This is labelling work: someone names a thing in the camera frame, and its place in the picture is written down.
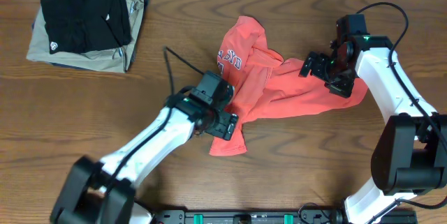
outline folded clothes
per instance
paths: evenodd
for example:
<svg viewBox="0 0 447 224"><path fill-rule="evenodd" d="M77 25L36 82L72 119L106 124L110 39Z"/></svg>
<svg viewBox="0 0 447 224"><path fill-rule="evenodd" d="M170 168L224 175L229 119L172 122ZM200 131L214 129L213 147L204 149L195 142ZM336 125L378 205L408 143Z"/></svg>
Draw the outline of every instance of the folded clothes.
<svg viewBox="0 0 447 224"><path fill-rule="evenodd" d="M227 112L239 121L230 141L215 137L213 156L231 156L247 151L242 125L258 118L284 118L312 115L331 109L357 105L367 85L356 79L350 98L330 94L316 77L299 77L303 61L283 60L267 47L264 28L251 17L241 16L223 38L217 56L222 78L235 87Z"/></svg>
<svg viewBox="0 0 447 224"><path fill-rule="evenodd" d="M79 54L71 52L50 54L50 48L48 47L50 41L45 30L45 20L43 19L41 8L34 22L27 59L30 61L43 61L56 66L125 73L129 69L135 55L135 44L142 24L144 7L145 0L126 0L132 38L128 45Z"/></svg>
<svg viewBox="0 0 447 224"><path fill-rule="evenodd" d="M126 0L41 0L50 54L85 53L128 45Z"/></svg>

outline gray folded cloth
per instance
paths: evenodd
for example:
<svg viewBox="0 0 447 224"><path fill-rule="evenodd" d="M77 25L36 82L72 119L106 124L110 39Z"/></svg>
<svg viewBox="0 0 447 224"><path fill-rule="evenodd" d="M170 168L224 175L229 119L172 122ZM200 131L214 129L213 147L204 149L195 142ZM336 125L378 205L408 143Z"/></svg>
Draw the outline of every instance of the gray folded cloth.
<svg viewBox="0 0 447 224"><path fill-rule="evenodd" d="M31 61L44 61L58 66L72 66L88 70L125 73L131 64L131 57L135 48L138 32L141 27L144 13L144 0L126 0L131 25L132 41L123 47L91 51L82 54L58 52L50 54L48 35L45 30L42 8L34 22L33 36L29 44L27 59Z"/></svg>

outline red hoodie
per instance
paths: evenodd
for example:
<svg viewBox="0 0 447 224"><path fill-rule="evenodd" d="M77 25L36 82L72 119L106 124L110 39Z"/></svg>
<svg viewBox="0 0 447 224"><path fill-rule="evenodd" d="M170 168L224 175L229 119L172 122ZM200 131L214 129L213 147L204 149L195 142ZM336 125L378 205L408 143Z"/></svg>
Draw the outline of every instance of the red hoodie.
<svg viewBox="0 0 447 224"><path fill-rule="evenodd" d="M303 61L288 59L267 47L264 28L251 17L241 16L225 37L217 56L222 78L235 87L227 112L239 116L230 141L215 137L210 154L231 156L247 151L242 124L258 118L312 115L357 105L368 90L356 79L350 98L330 94L316 77L299 77Z"/></svg>

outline wood grain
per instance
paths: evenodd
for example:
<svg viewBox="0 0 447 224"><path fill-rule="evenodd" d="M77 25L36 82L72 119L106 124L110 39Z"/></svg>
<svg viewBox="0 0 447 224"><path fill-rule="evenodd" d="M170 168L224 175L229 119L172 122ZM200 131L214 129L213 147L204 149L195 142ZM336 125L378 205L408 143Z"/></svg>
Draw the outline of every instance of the wood grain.
<svg viewBox="0 0 447 224"><path fill-rule="evenodd" d="M100 158L153 121L169 91L163 45L217 72L224 34L239 15L250 15L265 27L272 49L304 59L311 50L330 52L336 19L376 1L407 11L400 62L424 98L447 113L447 0L151 0L136 62L122 75L27 61L39 0L0 0L0 223L47 223L75 160ZM392 8L365 14L371 33L396 40L403 29ZM176 89L200 80L179 61L171 64ZM346 110L260 119L244 126L248 153L211 157L212 138L196 137L169 155L138 194L154 208L336 204L369 178L383 127L371 94ZM436 203L446 193L433 191L418 201ZM421 223L447 222L446 209L417 211Z"/></svg>

